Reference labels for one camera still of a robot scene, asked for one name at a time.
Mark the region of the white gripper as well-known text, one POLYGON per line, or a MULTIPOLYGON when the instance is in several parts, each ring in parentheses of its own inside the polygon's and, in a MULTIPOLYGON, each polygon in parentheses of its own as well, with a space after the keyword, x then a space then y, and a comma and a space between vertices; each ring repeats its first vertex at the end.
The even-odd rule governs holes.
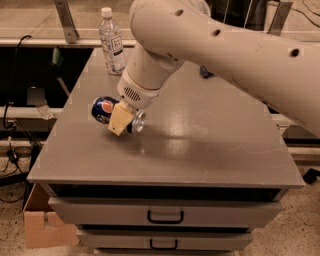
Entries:
POLYGON ((133 121, 136 115, 135 109, 149 107, 159 96, 160 90, 142 88, 130 77, 127 71, 122 73, 117 90, 120 98, 124 101, 120 101, 114 106, 108 129, 120 136, 133 121))

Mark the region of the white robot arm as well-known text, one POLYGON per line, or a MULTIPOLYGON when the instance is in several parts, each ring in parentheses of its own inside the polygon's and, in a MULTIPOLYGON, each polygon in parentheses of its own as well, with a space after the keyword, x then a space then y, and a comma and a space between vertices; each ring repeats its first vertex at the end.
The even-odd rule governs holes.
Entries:
POLYGON ((320 48, 220 23, 190 0, 134 0, 136 45, 118 83, 109 129, 119 135, 183 62, 228 83, 320 136, 320 48))

